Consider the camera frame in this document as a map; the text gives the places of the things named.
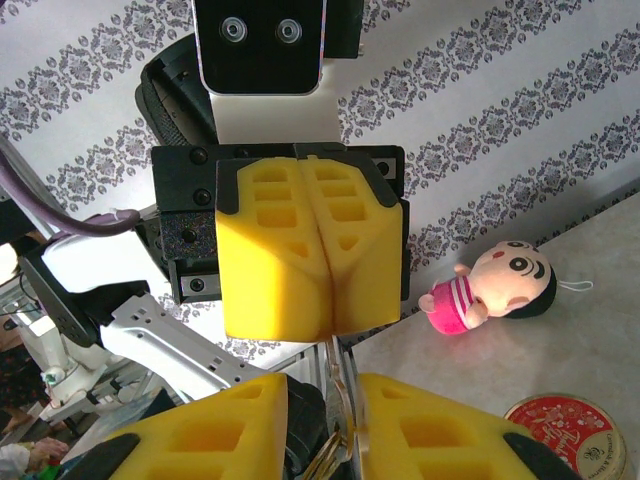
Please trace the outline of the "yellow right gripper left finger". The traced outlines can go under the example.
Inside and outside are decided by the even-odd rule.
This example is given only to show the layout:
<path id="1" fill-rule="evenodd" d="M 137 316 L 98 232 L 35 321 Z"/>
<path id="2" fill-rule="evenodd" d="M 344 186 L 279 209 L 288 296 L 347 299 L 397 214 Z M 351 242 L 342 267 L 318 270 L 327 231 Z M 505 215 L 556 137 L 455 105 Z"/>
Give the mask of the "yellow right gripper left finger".
<path id="1" fill-rule="evenodd" d="M 287 376 L 272 373 L 130 424 L 74 480 L 282 480 Z"/>

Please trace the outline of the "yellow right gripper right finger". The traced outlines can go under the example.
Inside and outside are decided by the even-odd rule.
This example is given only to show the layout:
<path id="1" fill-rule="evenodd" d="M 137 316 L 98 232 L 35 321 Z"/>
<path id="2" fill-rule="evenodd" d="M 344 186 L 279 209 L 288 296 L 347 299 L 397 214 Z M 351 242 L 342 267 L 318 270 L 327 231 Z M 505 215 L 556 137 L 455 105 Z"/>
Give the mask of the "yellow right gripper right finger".
<path id="1" fill-rule="evenodd" d="M 357 383 L 362 480 L 583 480 L 502 417 L 380 374 Z"/>

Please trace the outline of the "key with ring and tag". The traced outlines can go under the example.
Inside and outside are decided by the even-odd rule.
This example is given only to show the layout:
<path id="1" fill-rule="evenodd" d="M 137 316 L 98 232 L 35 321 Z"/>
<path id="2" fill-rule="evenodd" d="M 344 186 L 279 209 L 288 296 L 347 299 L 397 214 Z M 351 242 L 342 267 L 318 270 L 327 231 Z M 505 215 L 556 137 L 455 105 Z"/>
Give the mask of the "key with ring and tag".
<path id="1" fill-rule="evenodd" d="M 362 480 L 356 422 L 356 370 L 351 350 L 338 337 L 317 343 L 284 369 L 323 396 L 327 434 L 298 473 L 288 465 L 283 480 Z"/>

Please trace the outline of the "round red and gold tin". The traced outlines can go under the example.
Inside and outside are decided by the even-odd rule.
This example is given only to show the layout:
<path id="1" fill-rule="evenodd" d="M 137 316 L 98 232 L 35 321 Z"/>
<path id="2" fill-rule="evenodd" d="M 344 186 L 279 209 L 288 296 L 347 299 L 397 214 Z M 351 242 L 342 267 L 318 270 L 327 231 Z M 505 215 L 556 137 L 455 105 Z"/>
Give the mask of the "round red and gold tin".
<path id="1" fill-rule="evenodd" d="M 513 405 L 504 417 L 528 429 L 584 480 L 634 480 L 620 429 L 589 400 L 561 393 L 534 395 Z"/>

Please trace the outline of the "plush doll with pink shirt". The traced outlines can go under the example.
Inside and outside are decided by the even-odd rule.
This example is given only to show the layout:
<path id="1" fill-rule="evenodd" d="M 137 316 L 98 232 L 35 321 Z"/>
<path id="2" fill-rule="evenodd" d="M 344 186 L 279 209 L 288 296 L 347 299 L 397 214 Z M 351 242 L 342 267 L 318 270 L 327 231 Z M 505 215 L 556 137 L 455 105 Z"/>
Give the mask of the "plush doll with pink shirt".
<path id="1" fill-rule="evenodd" d="M 518 240 L 499 242 L 473 266 L 457 264 L 454 272 L 418 301 L 431 325 L 444 335 L 464 334 L 494 318 L 538 317 L 553 305 L 558 289 L 593 288 L 589 280 L 558 280 L 548 259 L 533 245 Z"/>

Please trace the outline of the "person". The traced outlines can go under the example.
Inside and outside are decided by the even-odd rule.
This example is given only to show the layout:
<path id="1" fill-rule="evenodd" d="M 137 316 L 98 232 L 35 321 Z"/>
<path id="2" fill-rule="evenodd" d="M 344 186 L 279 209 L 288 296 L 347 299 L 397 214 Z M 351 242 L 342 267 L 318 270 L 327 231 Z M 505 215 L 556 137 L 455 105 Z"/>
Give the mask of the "person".
<path id="1" fill-rule="evenodd" d="M 24 407 L 47 400 L 40 369 L 26 348 L 0 351 L 0 411 L 9 416 L 0 430 L 0 440 L 30 421 Z M 19 480 L 41 470 L 49 461 L 62 460 L 68 452 L 66 443 L 51 437 L 0 446 L 0 480 Z"/>

